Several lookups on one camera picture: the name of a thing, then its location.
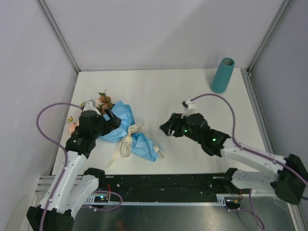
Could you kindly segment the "artificial flower bunch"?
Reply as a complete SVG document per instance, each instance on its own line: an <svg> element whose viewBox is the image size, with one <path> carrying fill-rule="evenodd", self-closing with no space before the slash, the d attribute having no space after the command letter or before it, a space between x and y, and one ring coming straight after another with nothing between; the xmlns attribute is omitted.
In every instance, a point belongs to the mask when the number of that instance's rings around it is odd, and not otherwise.
<svg viewBox="0 0 308 231"><path fill-rule="evenodd" d="M104 115L104 114L106 114L105 111L104 111L105 108L112 109L114 104L112 104L111 97L107 96L105 91L99 92L98 94L99 94L99 98L95 101L96 102L96 108L99 110L101 115ZM82 109L83 109L85 103L86 102L83 102L81 104ZM73 134L76 127L79 126L79 117L81 115L82 109L74 111L72 113L72 115L67 118L66 122L69 124L69 127L68 127L68 133L69 134Z"/></svg>

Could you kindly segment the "cream printed ribbon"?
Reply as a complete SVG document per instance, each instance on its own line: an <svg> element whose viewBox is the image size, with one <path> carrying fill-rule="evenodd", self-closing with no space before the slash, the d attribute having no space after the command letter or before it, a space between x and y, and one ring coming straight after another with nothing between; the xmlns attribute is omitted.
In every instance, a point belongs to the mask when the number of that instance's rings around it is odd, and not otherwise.
<svg viewBox="0 0 308 231"><path fill-rule="evenodd" d="M105 168L113 166L120 156L128 158L132 153L152 162L165 158L160 147L142 132L143 126L144 123L140 121L128 127L127 134L119 141Z"/></svg>

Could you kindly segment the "blue wrapping paper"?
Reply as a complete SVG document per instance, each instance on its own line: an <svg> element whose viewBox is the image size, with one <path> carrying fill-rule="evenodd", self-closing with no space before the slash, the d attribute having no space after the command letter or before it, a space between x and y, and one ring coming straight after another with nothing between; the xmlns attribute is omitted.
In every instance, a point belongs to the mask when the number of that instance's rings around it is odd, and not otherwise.
<svg viewBox="0 0 308 231"><path fill-rule="evenodd" d="M124 104L122 101L117 102L111 110L118 118L121 119L121 125L119 128L112 132L101 136L100 138L108 142L117 142L127 134L128 127L137 123L134 120L133 112L128 104Z"/></svg>

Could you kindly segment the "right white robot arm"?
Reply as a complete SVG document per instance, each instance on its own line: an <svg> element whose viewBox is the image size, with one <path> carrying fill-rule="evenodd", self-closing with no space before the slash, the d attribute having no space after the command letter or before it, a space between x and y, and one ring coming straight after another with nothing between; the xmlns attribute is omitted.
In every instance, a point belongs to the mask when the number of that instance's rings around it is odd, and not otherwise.
<svg viewBox="0 0 308 231"><path fill-rule="evenodd" d="M189 116L173 113L159 128L167 136L185 136L195 141L209 156L231 159L255 169L251 173L238 169L223 179L225 192L237 189L274 192L289 204L300 204L308 186L308 172L297 155L285 157L236 144L233 137L212 129L200 113Z"/></svg>

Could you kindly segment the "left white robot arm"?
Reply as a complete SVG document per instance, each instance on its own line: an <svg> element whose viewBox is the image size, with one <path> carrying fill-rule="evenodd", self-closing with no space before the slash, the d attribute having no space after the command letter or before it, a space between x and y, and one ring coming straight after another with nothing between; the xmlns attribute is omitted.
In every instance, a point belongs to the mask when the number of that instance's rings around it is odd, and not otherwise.
<svg viewBox="0 0 308 231"><path fill-rule="evenodd" d="M89 168L76 188L78 172L96 146L96 140L120 127L121 119L109 109L108 119L96 109L83 110L67 140L64 162L38 206L29 207L26 217L35 231L70 231L76 214L95 191L106 188L103 170Z"/></svg>

